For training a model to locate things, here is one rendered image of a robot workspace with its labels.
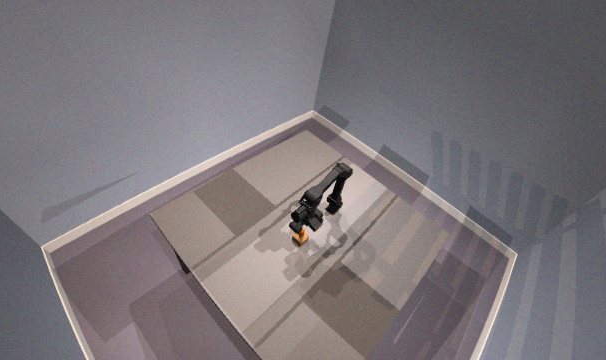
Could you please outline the tan square block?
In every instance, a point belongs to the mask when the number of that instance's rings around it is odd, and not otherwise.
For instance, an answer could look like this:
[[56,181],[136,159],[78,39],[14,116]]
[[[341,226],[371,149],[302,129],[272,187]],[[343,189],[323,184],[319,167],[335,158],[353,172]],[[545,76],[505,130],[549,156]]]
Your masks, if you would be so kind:
[[309,239],[309,237],[304,233],[304,237],[300,238],[299,235],[294,234],[292,236],[292,240],[300,247],[302,246],[307,240]]

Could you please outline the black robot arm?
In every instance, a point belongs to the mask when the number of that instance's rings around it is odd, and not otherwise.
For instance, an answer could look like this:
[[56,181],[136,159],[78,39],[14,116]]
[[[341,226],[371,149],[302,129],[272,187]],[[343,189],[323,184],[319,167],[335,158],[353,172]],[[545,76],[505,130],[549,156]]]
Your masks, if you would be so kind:
[[[346,180],[353,174],[353,169],[345,163],[337,163],[332,171],[317,185],[307,190],[299,203],[301,206],[291,213],[294,222],[300,223],[308,215],[312,215],[321,202],[323,193],[336,181],[333,192],[327,197],[329,206],[325,208],[331,215],[336,214],[341,209],[343,202],[341,193]],[[304,201],[304,199],[306,201]],[[323,225],[323,218],[315,215],[307,220],[305,226],[309,226],[313,232],[316,232]]]

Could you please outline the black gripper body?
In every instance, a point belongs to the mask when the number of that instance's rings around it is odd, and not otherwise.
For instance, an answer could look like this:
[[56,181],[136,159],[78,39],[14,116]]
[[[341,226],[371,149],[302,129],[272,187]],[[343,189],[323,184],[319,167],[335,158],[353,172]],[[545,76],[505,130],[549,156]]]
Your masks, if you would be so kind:
[[312,215],[308,215],[305,219],[303,219],[300,223],[296,223],[294,221],[292,221],[291,223],[289,223],[289,228],[295,233],[298,234],[299,232],[302,231],[302,226],[304,226],[307,222],[307,220],[311,219],[313,217],[313,215],[315,215],[315,218],[319,218],[322,217],[323,218],[323,213],[316,208],[314,214]]

